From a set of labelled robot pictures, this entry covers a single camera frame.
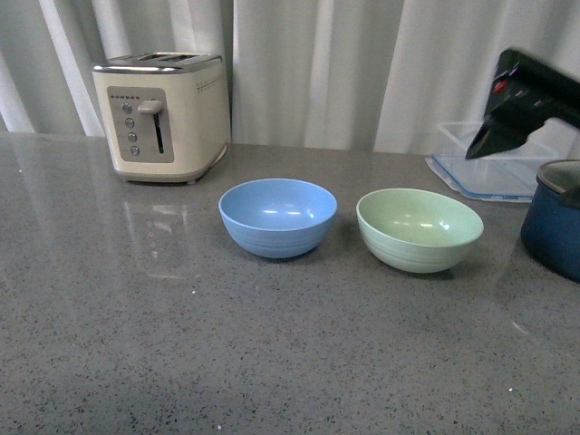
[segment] clear plastic container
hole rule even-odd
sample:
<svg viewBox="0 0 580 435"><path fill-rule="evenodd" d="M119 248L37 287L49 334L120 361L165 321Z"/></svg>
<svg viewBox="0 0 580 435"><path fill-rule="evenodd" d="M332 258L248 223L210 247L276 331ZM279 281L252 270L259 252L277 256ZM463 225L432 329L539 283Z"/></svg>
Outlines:
<svg viewBox="0 0 580 435"><path fill-rule="evenodd" d="M441 153L427 158L430 168L448 186L467 198L485 201L531 202L538 168L558 159L558 152L533 137L525 146L480 159L465 153L481 122L441 122L437 128L449 139Z"/></svg>

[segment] pot handle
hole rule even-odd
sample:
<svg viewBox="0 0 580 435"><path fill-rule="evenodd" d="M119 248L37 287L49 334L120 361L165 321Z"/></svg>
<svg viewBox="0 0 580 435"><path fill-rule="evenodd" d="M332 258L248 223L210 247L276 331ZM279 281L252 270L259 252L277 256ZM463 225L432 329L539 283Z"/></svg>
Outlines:
<svg viewBox="0 0 580 435"><path fill-rule="evenodd" d="M558 202L564 207L580 208L580 185L560 193Z"/></svg>

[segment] toaster slot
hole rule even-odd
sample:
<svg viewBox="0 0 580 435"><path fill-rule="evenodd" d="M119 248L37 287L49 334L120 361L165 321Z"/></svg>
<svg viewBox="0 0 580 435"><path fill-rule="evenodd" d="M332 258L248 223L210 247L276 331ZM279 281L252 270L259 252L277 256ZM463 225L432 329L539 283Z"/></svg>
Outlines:
<svg viewBox="0 0 580 435"><path fill-rule="evenodd" d="M161 62L181 62L186 61L187 59L193 59L197 57L196 54L180 54L179 56L171 56L165 57L163 59L159 59Z"/></svg>
<svg viewBox="0 0 580 435"><path fill-rule="evenodd" d="M153 54L146 54L144 56L140 56L140 61L152 61L153 59L159 59L160 57L167 57L167 53L153 53Z"/></svg>

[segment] blue pot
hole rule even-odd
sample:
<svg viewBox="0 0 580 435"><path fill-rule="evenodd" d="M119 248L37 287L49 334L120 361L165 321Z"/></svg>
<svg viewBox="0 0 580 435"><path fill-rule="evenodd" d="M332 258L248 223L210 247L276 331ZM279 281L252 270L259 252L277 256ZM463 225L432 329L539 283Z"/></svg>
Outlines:
<svg viewBox="0 0 580 435"><path fill-rule="evenodd" d="M580 205L562 200L564 192L580 186L580 160L549 162L536 179L522 243L542 264L580 283Z"/></svg>

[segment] toaster lever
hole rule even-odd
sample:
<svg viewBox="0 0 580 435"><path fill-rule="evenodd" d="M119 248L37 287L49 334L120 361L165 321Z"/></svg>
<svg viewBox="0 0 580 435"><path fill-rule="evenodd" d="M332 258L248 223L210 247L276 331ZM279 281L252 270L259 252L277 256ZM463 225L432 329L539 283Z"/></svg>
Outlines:
<svg viewBox="0 0 580 435"><path fill-rule="evenodd" d="M162 108L163 105L161 104L161 101L146 100L139 105L137 110L139 113L143 113L144 115L155 115L156 113L159 113Z"/></svg>

